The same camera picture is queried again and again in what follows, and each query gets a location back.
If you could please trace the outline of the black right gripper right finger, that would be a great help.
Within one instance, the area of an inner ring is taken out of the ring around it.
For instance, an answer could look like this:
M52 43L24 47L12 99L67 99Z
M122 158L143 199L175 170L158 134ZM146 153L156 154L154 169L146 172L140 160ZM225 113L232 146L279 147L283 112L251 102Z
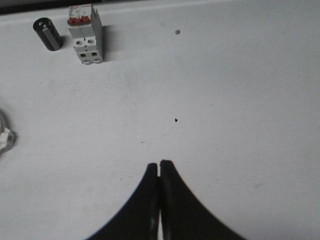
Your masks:
M160 162L161 223L165 240L242 240L196 198L171 160Z

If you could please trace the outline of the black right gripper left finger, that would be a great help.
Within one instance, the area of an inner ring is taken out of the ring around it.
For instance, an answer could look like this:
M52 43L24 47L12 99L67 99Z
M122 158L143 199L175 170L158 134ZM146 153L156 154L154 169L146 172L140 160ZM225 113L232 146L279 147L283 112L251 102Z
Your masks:
M137 188L122 208L89 240L156 240L159 204L158 166L149 163Z

